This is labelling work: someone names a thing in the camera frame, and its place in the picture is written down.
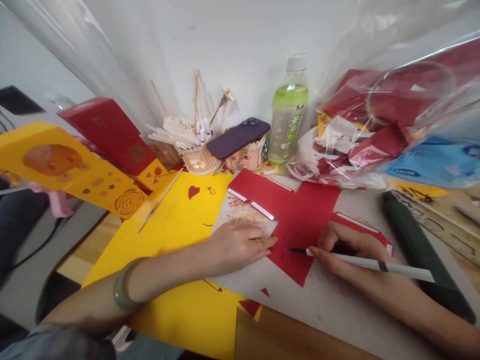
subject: plastic bottle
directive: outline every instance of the plastic bottle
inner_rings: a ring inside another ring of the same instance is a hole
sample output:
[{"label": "plastic bottle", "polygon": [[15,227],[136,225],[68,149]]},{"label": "plastic bottle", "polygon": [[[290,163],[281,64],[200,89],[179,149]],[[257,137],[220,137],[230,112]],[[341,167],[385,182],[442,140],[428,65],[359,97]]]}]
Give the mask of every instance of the plastic bottle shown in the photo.
[{"label": "plastic bottle", "polygon": [[270,142],[266,154],[271,164],[285,164],[291,155],[302,114],[309,100],[306,69],[306,54],[289,57],[286,76],[273,96]]}]

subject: sleeve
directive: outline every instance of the sleeve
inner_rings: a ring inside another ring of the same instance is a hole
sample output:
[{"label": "sleeve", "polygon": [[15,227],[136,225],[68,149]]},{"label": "sleeve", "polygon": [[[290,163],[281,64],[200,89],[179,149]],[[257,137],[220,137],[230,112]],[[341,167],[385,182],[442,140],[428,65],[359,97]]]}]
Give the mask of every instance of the sleeve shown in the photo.
[{"label": "sleeve", "polygon": [[115,349],[108,340],[97,341],[77,326],[63,328],[42,324],[28,336],[0,353],[0,360],[115,360]]}]

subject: wooden stick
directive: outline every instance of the wooden stick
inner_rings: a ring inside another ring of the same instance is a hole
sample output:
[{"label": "wooden stick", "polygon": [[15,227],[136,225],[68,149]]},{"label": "wooden stick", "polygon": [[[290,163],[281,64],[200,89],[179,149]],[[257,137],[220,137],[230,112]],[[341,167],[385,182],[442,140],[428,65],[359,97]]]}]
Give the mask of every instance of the wooden stick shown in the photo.
[{"label": "wooden stick", "polygon": [[195,119],[195,128],[197,128],[197,102],[199,96],[199,70],[195,69],[195,111],[194,111],[194,119]]},{"label": "wooden stick", "polygon": [[459,228],[460,230],[463,230],[464,232],[466,232],[467,234],[473,236],[475,239],[478,239],[480,240],[480,235],[474,233],[473,231],[467,229],[465,226],[459,224],[458,222],[452,220],[451,218],[449,218],[448,216],[442,214],[440,211],[437,211],[435,210],[433,207],[423,203],[423,201],[420,201],[418,199],[416,199],[414,196],[408,196],[406,194],[404,194],[402,191],[398,191],[398,193],[400,195],[402,195],[403,197],[409,199],[409,200],[412,200],[414,203],[424,207],[425,209],[431,211],[432,213],[434,213],[435,215],[438,215],[439,217],[441,217],[443,220],[446,220],[448,221],[450,224],[456,226],[457,228]]},{"label": "wooden stick", "polygon": [[150,84],[153,88],[153,91],[155,91],[155,94],[156,94],[156,97],[157,97],[158,101],[160,102],[160,106],[163,109],[163,113],[165,114],[165,116],[168,116],[169,114],[167,113],[167,110],[165,109],[164,102],[162,101],[162,98],[160,97],[159,91],[157,90],[157,87],[155,86],[154,81],[150,80]]},{"label": "wooden stick", "polygon": [[201,118],[203,118],[203,116],[202,116],[202,97],[200,95],[200,86],[199,86],[200,76],[199,76],[199,70],[196,69],[195,71],[196,71],[196,73],[195,73],[195,75],[196,75],[196,79],[195,79],[196,80],[196,94],[198,96],[198,118],[201,119]]},{"label": "wooden stick", "polygon": [[223,94],[220,102],[218,103],[218,106],[215,109],[215,112],[210,118],[210,125],[212,125],[212,123],[214,122],[215,116],[217,116],[217,113],[219,112],[219,109],[222,107],[223,104],[225,104],[226,101],[227,101],[227,97],[225,96],[225,94]]},{"label": "wooden stick", "polygon": [[167,193],[170,191],[170,189],[172,188],[172,186],[175,184],[175,182],[177,181],[177,179],[179,178],[180,174],[182,173],[182,171],[184,170],[184,167],[185,165],[183,165],[181,167],[181,169],[178,171],[178,173],[175,175],[175,177],[173,178],[173,180],[171,181],[170,185],[168,185],[168,187],[166,188],[165,192],[163,193],[163,195],[161,196],[161,198],[156,202],[155,206],[153,207],[153,209],[148,213],[148,215],[146,216],[145,220],[143,220],[143,222],[141,223],[140,227],[138,228],[138,230],[136,231],[136,233],[138,234],[139,232],[142,231],[142,229],[144,228],[145,224],[147,223],[147,221],[150,220],[150,218],[152,217],[152,215],[154,214],[155,210],[157,210],[157,208],[159,207],[160,203],[162,202],[162,200],[165,198],[165,196],[167,196]]}]

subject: purple phone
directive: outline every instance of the purple phone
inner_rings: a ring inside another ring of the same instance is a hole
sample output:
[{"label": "purple phone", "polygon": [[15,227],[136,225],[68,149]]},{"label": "purple phone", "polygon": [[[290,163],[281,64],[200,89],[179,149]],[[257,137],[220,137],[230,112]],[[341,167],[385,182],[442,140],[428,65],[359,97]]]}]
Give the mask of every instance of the purple phone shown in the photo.
[{"label": "purple phone", "polygon": [[211,140],[206,144],[206,148],[217,159],[223,160],[235,154],[238,150],[243,149],[248,144],[261,139],[269,130],[269,123],[254,117],[249,117],[234,128]]}]

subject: left hand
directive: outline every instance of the left hand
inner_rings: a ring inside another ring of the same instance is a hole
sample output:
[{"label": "left hand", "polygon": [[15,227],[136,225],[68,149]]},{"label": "left hand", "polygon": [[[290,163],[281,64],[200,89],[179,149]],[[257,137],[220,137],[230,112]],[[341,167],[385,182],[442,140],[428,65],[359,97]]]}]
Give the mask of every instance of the left hand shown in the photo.
[{"label": "left hand", "polygon": [[276,237],[262,238],[262,229],[253,225],[224,223],[208,240],[192,246],[201,261],[203,278],[234,273],[270,255]]}]

